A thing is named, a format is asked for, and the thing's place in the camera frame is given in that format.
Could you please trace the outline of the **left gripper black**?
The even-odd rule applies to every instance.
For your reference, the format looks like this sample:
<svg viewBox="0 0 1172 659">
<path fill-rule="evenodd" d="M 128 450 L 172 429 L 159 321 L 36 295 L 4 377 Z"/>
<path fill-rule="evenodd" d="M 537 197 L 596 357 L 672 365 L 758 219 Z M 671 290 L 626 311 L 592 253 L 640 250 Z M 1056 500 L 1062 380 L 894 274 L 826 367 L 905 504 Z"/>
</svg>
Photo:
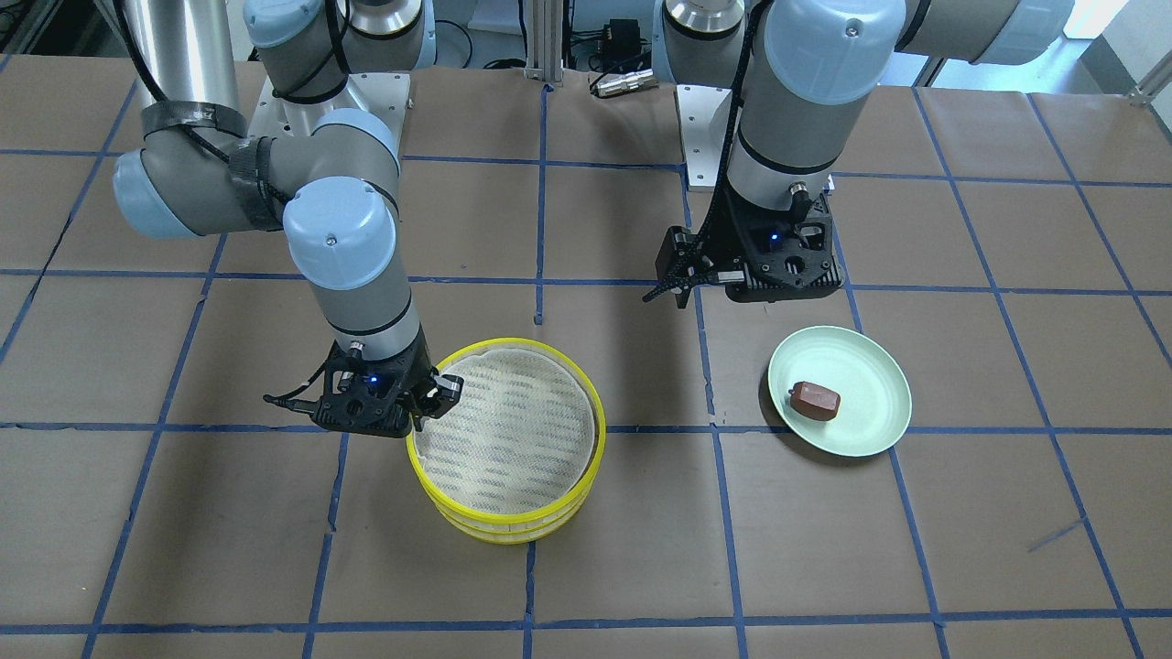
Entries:
<svg viewBox="0 0 1172 659">
<path fill-rule="evenodd" d="M 670 293 L 686 308 L 691 288 L 718 286 L 735 303 L 833 295 L 844 284 L 825 193 L 800 191 L 788 208 L 758 206 L 727 183 L 714 190 L 697 231 L 670 226 L 657 250 L 649 303 Z"/>
</svg>

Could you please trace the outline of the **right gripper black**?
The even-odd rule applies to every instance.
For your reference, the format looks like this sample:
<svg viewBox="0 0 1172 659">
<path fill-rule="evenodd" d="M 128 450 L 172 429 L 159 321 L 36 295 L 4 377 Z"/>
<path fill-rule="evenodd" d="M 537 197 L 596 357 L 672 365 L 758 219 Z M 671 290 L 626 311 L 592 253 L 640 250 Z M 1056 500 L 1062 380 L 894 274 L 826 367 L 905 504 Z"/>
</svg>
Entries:
<svg viewBox="0 0 1172 659">
<path fill-rule="evenodd" d="M 407 439 L 427 417 L 444 417 L 458 405 L 465 381 L 440 374 L 425 338 L 418 335 L 397 355 L 370 362 L 353 342 L 331 344 L 321 366 L 297 389 L 264 400 L 311 417 L 331 432 Z"/>
</svg>

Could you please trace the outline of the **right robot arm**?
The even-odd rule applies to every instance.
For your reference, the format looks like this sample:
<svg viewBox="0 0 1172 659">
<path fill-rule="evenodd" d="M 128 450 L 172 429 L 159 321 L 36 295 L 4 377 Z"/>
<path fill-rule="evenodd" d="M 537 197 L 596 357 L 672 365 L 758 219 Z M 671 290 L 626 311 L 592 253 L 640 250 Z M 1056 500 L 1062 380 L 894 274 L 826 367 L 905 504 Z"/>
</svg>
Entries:
<svg viewBox="0 0 1172 659">
<path fill-rule="evenodd" d="M 398 136 L 359 91 L 435 47 L 428 1 L 247 1 L 243 21 L 289 129 L 251 131 L 232 80 L 223 1 L 114 1 L 146 88 L 144 144 L 114 167 L 138 232 L 193 238 L 281 232 L 334 333 L 321 395 L 267 395 L 333 432 L 406 439 L 457 405 L 463 381 L 429 356 L 407 280 Z"/>
</svg>

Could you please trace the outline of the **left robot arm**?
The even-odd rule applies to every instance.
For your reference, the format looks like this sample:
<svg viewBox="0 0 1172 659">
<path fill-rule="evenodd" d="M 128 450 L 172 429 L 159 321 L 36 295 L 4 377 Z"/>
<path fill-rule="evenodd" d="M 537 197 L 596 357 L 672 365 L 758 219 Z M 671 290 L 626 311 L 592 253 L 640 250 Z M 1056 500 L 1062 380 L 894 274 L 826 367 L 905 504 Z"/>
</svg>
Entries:
<svg viewBox="0 0 1172 659">
<path fill-rule="evenodd" d="M 736 303 L 818 299 L 841 287 L 825 186 L 897 53 L 1026 64 L 1071 1 L 657 1 L 657 75 L 728 89 L 714 193 L 699 229 L 669 227 L 657 286 Z"/>
</svg>

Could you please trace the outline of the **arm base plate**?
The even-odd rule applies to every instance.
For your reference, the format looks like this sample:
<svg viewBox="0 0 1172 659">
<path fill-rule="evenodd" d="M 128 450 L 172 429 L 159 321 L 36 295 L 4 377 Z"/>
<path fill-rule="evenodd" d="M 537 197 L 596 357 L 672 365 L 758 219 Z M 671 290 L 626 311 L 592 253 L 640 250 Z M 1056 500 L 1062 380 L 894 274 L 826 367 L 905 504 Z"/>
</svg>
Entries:
<svg viewBox="0 0 1172 659">
<path fill-rule="evenodd" d="M 729 111 L 729 89 L 677 86 L 679 140 L 690 190 L 715 190 Z M 834 191 L 827 168 L 811 175 L 766 174 L 765 167 L 754 162 L 737 140 L 732 140 L 732 174 L 736 190 L 761 206 L 788 208 L 795 185 L 805 189 L 812 199 Z"/>
<path fill-rule="evenodd" d="M 331 110 L 355 108 L 377 116 L 396 140 L 402 137 L 407 108 L 411 107 L 411 76 L 406 72 L 360 72 L 349 76 L 343 91 L 325 102 L 298 104 L 275 97 L 275 87 L 265 80 L 248 136 L 309 136 Z"/>
</svg>

